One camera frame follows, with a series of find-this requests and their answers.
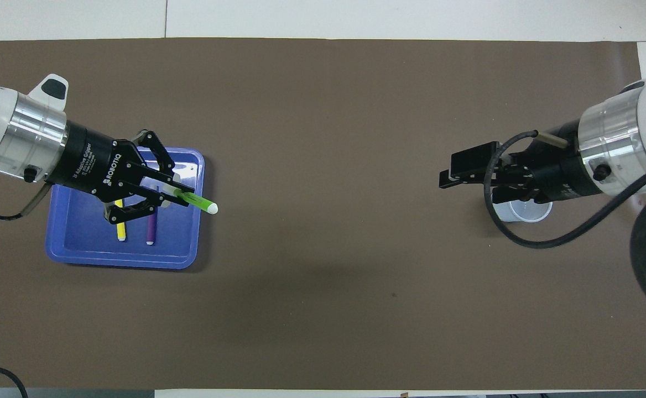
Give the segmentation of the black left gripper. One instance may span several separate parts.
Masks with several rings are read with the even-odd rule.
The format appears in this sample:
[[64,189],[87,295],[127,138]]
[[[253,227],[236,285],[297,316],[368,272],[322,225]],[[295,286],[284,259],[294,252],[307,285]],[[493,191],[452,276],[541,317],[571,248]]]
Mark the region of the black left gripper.
[[[104,218],[110,224],[126,223],[155,214],[164,202],[188,207],[188,202],[171,196],[192,192],[194,188],[181,183],[174,171],[175,162],[158,136],[142,129],[133,142],[114,139],[82,124],[68,121],[66,142],[47,182],[87,192],[104,204]],[[146,165],[136,147],[144,147],[154,155],[157,169]],[[119,207],[115,200],[127,197],[128,186],[139,185],[144,177],[161,183],[160,191],[139,192],[144,199],[135,205]]]

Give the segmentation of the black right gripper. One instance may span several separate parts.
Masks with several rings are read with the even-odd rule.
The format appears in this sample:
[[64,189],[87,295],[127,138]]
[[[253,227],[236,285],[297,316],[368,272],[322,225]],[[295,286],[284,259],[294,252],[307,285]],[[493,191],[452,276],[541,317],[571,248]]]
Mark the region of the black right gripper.
[[[528,146],[528,168],[501,156],[493,166],[491,176],[492,203],[532,199],[535,202],[567,201],[577,197],[602,193],[586,171],[578,147],[579,120],[564,123],[547,133],[566,139],[565,149],[534,140]],[[487,166],[499,142],[490,142],[455,152],[450,157],[450,168],[440,172],[439,188],[446,189],[461,184],[482,184]],[[529,184],[531,173],[533,183]]]

